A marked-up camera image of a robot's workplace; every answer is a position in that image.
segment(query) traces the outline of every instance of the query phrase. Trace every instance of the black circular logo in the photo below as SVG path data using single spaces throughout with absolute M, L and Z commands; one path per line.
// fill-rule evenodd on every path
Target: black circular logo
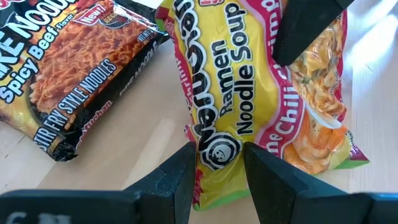
M 207 141 L 199 142 L 202 163 L 212 170 L 224 168 L 241 151 L 242 142 L 229 133 L 216 133 Z

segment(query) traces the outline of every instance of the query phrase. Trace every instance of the instant noodle package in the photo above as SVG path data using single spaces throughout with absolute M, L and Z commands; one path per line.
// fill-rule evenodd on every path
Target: instant noodle package
M 56 161 L 76 157 L 165 37 L 154 12 L 122 0 L 1 0 L 0 119 Z
M 272 48 L 287 1 L 164 0 L 157 22 L 175 57 L 198 148 L 193 204 L 204 210 L 249 194 L 243 143 L 309 174 L 368 162 L 342 125 L 347 14 L 282 67 Z

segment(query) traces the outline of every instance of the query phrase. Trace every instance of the light wood surface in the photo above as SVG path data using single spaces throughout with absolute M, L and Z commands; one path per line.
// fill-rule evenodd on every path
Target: light wood surface
M 356 0 L 345 50 L 345 120 L 371 163 L 319 178 L 349 192 L 398 192 L 397 0 Z M 56 163 L 22 133 L 0 123 L 0 193 L 14 189 L 122 189 L 185 144 L 188 110 L 171 41 L 90 129 L 79 156 Z M 190 223 L 258 223 L 250 197 Z

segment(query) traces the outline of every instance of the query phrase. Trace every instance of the lime chili shrimp noodle package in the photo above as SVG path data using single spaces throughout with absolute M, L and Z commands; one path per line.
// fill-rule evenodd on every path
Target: lime chili shrimp noodle package
M 194 207 L 249 194 L 242 146 L 254 142 L 310 174 L 368 160 L 341 124 L 342 13 L 289 67 L 272 59 L 287 1 L 165 0 L 157 22 L 174 40 L 198 146 Z

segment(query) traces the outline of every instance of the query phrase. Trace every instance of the spicy beef noodle package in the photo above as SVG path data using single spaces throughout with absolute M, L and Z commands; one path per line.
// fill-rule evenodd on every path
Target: spicy beef noodle package
M 76 157 L 165 37 L 154 9 L 118 2 L 0 1 L 0 119 L 57 161 Z

